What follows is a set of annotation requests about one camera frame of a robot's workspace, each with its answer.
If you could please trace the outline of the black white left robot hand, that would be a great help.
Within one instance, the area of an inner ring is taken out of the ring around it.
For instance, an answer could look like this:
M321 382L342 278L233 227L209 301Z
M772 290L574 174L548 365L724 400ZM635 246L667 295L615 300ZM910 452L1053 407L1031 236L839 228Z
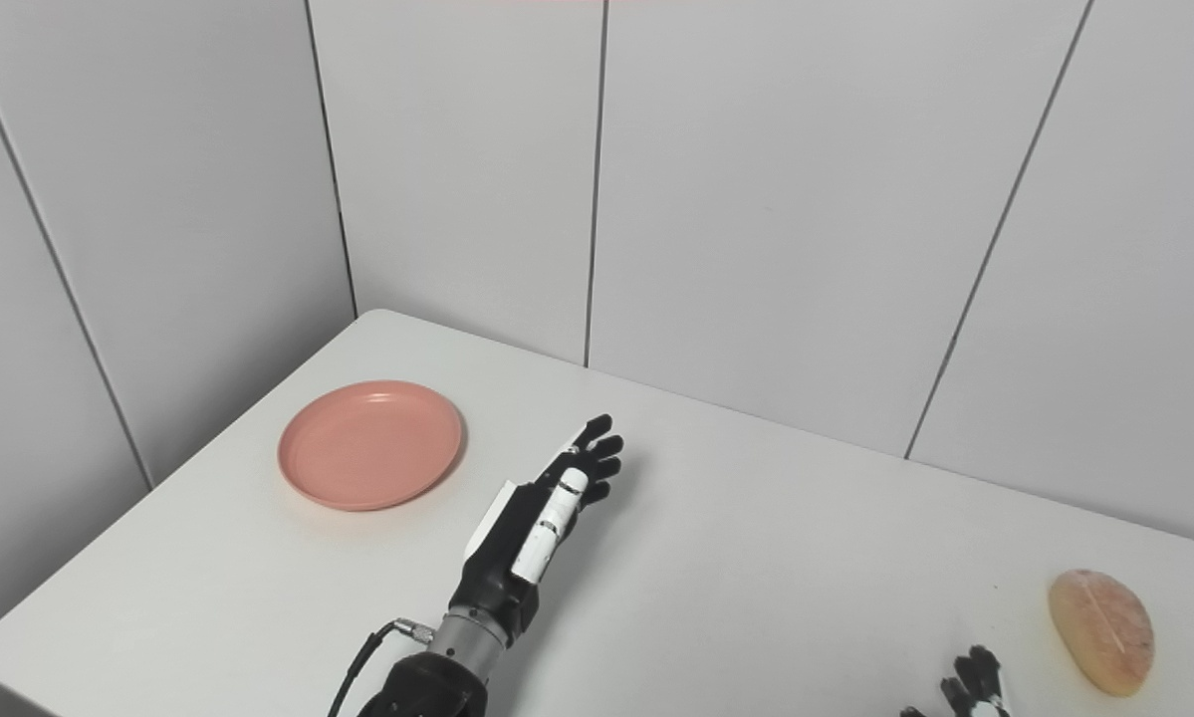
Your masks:
M581 511L605 499L622 469L613 418L589 419L527 484L505 482L464 549L449 608L488 623L513 647L538 612L538 582Z

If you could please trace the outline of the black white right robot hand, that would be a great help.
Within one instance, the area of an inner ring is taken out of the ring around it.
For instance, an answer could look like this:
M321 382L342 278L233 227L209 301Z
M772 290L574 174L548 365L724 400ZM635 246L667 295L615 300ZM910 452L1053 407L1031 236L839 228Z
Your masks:
M938 681L938 691L952 716L1013 716L1002 681L999 659L975 644L953 661L955 675Z

